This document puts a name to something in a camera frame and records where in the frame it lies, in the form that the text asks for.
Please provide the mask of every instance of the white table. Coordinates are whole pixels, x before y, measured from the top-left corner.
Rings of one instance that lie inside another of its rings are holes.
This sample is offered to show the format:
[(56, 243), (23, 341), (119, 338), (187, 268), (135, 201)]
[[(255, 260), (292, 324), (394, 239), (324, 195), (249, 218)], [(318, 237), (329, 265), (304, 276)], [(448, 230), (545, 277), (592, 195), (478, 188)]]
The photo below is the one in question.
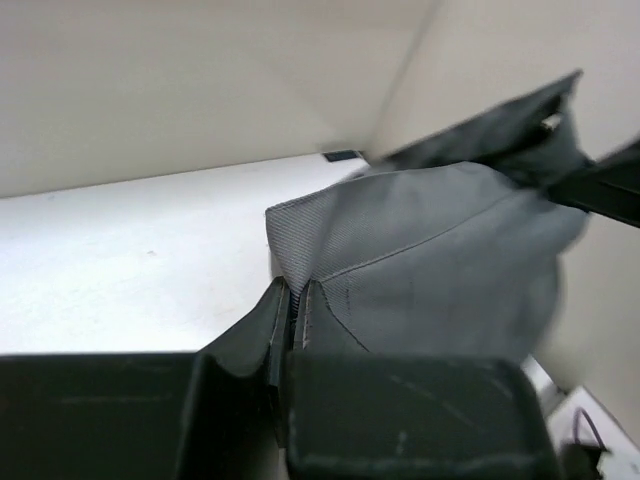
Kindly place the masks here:
[(271, 281), (265, 209), (363, 165), (308, 155), (0, 200), (0, 352), (201, 348)]

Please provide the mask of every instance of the white wall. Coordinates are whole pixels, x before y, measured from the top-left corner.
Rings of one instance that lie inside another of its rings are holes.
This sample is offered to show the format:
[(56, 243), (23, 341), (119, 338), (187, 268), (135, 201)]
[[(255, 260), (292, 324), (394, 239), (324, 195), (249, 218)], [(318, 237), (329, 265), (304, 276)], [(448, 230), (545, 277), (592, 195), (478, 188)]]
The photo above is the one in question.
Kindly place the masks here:
[(0, 197), (361, 148), (429, 0), (3, 0)]
[[(394, 150), (581, 67), (582, 145), (599, 156), (640, 131), (640, 2), (442, 2), (368, 150)], [(640, 441), (640, 231), (594, 218), (566, 256), (564, 311), (540, 360), (584, 382)]]

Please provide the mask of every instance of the black plastic piece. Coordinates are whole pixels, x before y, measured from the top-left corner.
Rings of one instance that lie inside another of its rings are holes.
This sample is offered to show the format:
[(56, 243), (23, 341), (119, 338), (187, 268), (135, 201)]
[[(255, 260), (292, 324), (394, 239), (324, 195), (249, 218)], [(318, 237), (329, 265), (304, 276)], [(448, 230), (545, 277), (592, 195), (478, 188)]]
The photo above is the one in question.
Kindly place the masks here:
[(568, 176), (549, 198), (640, 227), (640, 140)]
[(288, 292), (274, 280), (198, 353), (0, 357), (0, 479), (265, 478), (267, 359)]
[(290, 318), (290, 291), (284, 283), (278, 305), (276, 323), (270, 340), (269, 361), (266, 371), (267, 395), (278, 445), (282, 448), (286, 441), (287, 400), (284, 387), (286, 357), (291, 350), (292, 322)]
[(342, 160), (351, 160), (353, 158), (362, 158), (362, 153), (356, 150), (340, 150), (337, 152), (323, 153), (327, 162), (341, 162)]
[(172, 478), (195, 357), (2, 358), (0, 478)]
[(560, 478), (516, 365), (296, 352), (290, 375), (294, 480)]
[(562, 447), (560, 464), (565, 480), (600, 480), (600, 457), (609, 451), (594, 445), (569, 443)]

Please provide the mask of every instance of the gray fabric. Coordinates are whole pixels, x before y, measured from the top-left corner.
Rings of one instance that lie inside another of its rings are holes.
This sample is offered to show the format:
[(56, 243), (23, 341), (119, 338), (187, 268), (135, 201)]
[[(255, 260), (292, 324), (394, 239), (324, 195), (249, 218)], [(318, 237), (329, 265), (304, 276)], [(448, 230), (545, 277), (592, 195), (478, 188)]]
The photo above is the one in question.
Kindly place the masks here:
[[(315, 280), (369, 351), (524, 359), (558, 301), (557, 257), (587, 217), (542, 190), (586, 161), (567, 102), (577, 77), (268, 209), (294, 302)], [(552, 115), (560, 123), (542, 126)]]

